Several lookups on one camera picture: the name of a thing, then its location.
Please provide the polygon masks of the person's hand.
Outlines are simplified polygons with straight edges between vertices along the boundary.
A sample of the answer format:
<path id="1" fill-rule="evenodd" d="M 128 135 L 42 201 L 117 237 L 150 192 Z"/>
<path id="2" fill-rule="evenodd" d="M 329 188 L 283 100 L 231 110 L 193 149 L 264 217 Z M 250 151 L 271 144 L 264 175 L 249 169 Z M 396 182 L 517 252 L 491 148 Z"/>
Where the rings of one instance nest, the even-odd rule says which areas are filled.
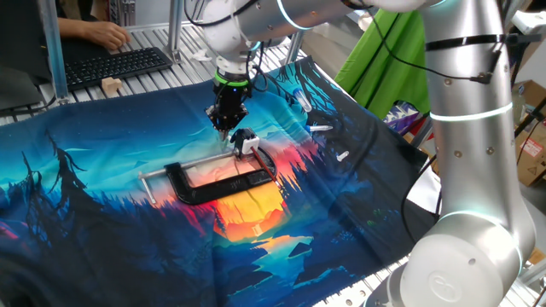
<path id="1" fill-rule="evenodd" d="M 107 21 L 86 22 L 83 37 L 110 50 L 119 49 L 131 40 L 123 27 Z"/>

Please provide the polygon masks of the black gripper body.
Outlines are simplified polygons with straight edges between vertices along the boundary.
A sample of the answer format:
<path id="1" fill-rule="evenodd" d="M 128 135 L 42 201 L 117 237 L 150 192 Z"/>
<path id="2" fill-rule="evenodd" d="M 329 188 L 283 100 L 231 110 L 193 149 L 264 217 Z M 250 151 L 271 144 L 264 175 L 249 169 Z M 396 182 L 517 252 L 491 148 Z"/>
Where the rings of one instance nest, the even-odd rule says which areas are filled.
<path id="1" fill-rule="evenodd" d="M 218 83 L 213 87 L 213 113 L 220 118 L 235 117 L 245 111 L 243 102 L 248 94 L 248 82 Z"/>

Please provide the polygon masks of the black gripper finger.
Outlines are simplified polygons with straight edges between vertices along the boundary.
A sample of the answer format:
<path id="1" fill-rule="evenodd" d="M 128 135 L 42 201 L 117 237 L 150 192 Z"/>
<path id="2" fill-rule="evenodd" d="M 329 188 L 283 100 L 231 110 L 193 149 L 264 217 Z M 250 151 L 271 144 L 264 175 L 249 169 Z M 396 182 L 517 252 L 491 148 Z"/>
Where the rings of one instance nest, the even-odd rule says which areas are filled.
<path id="1" fill-rule="evenodd" d="M 215 105 L 211 105 L 206 110 L 206 116 L 212 122 L 213 128 L 218 132 L 219 139 L 226 139 L 226 129 L 224 124 L 224 116 L 218 111 L 218 108 Z"/>
<path id="2" fill-rule="evenodd" d="M 224 121 L 224 134 L 227 136 L 247 115 L 248 111 L 245 106 L 239 106 L 235 111 L 229 113 Z"/>

